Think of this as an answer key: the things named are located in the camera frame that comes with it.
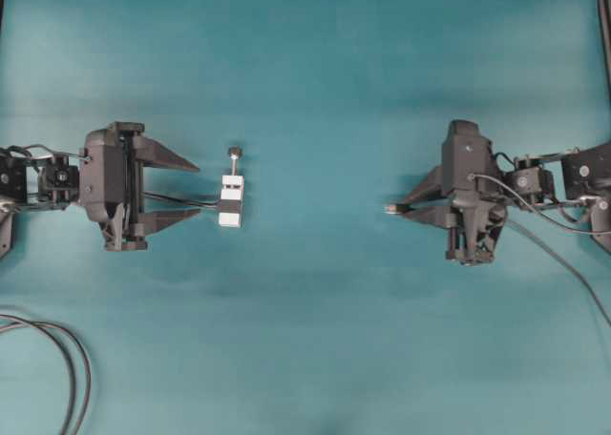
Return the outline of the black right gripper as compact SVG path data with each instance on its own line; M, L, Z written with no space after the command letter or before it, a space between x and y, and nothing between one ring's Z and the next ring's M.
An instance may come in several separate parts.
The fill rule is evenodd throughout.
M450 205L408 207L403 218L441 229L453 228L456 216L459 247L450 259L472 266L490 263L507 219L507 207L495 183L500 170L492 142L468 120L453 120L442 145L442 166L437 165L400 201L413 205L446 197Z

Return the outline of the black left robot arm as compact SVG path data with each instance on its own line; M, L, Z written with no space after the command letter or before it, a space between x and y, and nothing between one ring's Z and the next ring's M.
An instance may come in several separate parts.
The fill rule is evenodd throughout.
M115 121L87 134L77 154L12 145L1 151L1 253L13 246L15 219L27 212L63 211L75 204L99 226L104 248L138 251L147 237L193 217L205 203L175 198L176 210L148 212L147 168L197 172L198 167L144 134L141 123Z

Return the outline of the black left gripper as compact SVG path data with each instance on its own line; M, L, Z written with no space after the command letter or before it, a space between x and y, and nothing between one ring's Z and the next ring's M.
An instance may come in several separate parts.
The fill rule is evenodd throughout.
M79 205L99 226L111 252L147 248L143 233L158 233L200 213L200 209L145 212L145 167L198 172L200 168L158 141L143 136L145 126L115 121L85 138L80 162Z

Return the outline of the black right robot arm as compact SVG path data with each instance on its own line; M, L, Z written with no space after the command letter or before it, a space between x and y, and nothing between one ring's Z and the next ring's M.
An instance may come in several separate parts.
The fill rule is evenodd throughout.
M512 159L502 170L490 139L468 120L454 120L439 165L386 211L444 229L446 257L464 265L490 263L511 206L542 216L580 208L560 228L610 248L610 146Z

